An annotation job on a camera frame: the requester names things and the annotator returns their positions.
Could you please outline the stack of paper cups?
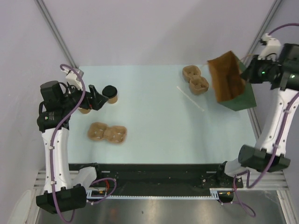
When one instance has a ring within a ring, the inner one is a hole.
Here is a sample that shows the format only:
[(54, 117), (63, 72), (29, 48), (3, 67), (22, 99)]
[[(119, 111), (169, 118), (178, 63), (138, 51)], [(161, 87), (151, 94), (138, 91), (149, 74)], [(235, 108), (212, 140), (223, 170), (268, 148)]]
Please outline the stack of paper cups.
[(84, 108), (78, 108), (78, 110), (82, 113), (82, 114), (88, 114), (91, 109), (84, 109)]

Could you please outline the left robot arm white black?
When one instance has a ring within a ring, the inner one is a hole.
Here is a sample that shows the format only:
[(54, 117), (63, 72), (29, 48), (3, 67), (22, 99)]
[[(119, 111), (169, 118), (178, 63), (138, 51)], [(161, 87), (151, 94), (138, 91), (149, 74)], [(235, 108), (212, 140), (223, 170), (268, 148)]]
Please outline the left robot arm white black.
[(67, 142), (69, 113), (78, 107), (98, 111), (108, 99), (93, 85), (88, 86), (87, 92), (70, 84), (65, 85), (66, 91), (63, 91), (61, 86), (58, 81), (40, 86), (43, 101), (37, 119), (45, 148), (46, 179), (43, 194), (36, 197), (36, 204), (50, 214), (85, 207), (87, 188), (103, 182), (103, 174), (96, 171), (95, 163), (84, 165), (78, 175), (71, 178)]

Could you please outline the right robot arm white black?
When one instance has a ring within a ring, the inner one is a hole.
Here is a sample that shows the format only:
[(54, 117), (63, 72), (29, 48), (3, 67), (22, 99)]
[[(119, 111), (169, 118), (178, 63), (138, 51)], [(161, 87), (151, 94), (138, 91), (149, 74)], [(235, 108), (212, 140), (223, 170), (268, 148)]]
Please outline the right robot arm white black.
[(299, 106), (299, 46), (286, 43), (279, 50), (266, 46), (266, 52), (254, 55), (241, 74), (251, 84), (271, 84), (272, 106), (255, 146), (243, 145), (235, 160), (219, 166), (215, 181), (220, 187), (227, 187), (234, 177), (248, 175), (253, 169), (260, 175), (253, 183), (246, 183), (247, 188), (252, 188), (267, 172), (282, 171), (290, 165), (285, 154), (289, 129)]

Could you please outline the green brown paper bag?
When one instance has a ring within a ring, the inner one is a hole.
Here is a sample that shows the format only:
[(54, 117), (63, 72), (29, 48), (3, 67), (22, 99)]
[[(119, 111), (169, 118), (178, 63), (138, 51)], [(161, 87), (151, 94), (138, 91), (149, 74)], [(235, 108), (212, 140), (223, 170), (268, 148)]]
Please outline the green brown paper bag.
[(235, 112), (256, 107), (251, 84), (241, 78), (246, 67), (232, 51), (208, 60), (207, 66), (218, 104)]

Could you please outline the black plastic cup lid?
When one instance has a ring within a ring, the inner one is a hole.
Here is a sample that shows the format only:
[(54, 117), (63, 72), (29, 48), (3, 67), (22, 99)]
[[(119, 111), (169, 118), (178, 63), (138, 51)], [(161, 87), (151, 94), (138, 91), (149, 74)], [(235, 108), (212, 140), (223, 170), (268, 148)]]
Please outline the black plastic cup lid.
[(114, 87), (112, 85), (107, 85), (102, 90), (102, 95), (109, 99), (116, 97), (117, 93), (118, 93), (118, 91), (117, 91), (116, 87)]

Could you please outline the single brown paper cup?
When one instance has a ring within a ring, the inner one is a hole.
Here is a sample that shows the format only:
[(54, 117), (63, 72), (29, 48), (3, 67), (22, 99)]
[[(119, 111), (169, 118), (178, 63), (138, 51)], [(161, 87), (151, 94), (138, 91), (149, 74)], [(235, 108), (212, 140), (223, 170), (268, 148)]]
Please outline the single brown paper cup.
[(114, 96), (112, 96), (112, 97), (110, 97), (110, 98), (108, 99), (108, 103), (109, 103), (109, 104), (115, 104), (117, 101), (118, 101), (118, 96), (117, 96), (117, 94), (115, 94)]

